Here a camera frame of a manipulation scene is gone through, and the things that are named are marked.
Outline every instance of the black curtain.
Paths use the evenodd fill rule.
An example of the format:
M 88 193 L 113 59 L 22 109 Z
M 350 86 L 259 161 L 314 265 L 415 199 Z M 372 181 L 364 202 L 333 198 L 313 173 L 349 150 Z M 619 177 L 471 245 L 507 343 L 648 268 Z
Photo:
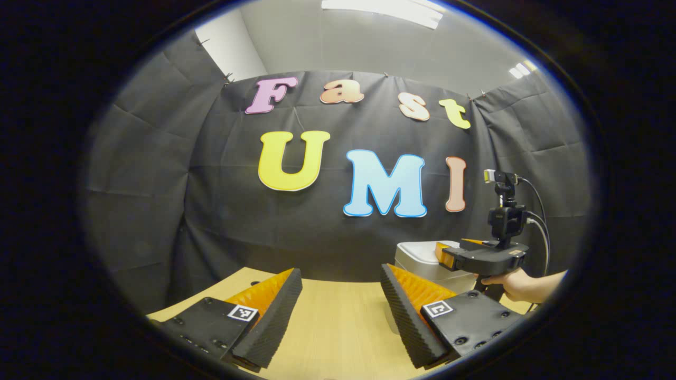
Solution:
M 589 213 L 591 181 L 583 128 L 571 105 L 535 75 L 471 101 L 413 80 L 363 72 L 291 72 L 298 85 L 268 114 L 244 114 L 257 91 L 250 78 L 223 87 L 223 75 L 194 32 L 143 66 L 91 130 L 85 206 L 93 245 L 115 281 L 143 313 L 183 300 L 243 266 L 270 272 L 300 268 L 307 279 L 378 281 L 396 244 L 463 237 L 490 238 L 487 213 L 497 205 L 483 170 L 514 171 L 537 186 L 552 234 L 550 272 L 566 268 Z M 323 86 L 360 83 L 364 100 L 324 104 Z M 397 95 L 427 102 L 419 122 L 399 110 Z M 455 99 L 471 128 L 448 120 L 442 99 Z M 258 178 L 262 134 L 293 133 L 283 169 L 303 163 L 305 130 L 324 130 L 315 183 L 275 191 Z M 374 212 L 343 214 L 352 187 L 351 149 L 374 151 L 388 174 L 403 154 L 425 159 L 423 218 Z M 460 157 L 465 210 L 449 213 L 445 158 Z M 530 190 L 517 199 L 539 212 Z M 375 207 L 369 195 L 368 202 Z M 541 238 L 528 226 L 527 271 L 541 271 Z

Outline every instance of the wooden table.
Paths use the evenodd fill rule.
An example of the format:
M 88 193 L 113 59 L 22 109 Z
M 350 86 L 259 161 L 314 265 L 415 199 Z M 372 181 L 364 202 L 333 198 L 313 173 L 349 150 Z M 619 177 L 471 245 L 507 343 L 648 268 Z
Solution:
M 163 322 L 201 298 L 225 300 L 250 287 L 252 281 L 263 281 L 273 275 L 242 268 L 214 286 L 148 317 Z M 403 380 L 426 372 L 413 367 L 401 338 L 393 331 L 380 283 L 302 281 L 303 291 L 287 332 L 269 367 L 261 369 L 258 376 L 275 380 Z M 521 314 L 530 306 L 505 297 L 500 303 Z

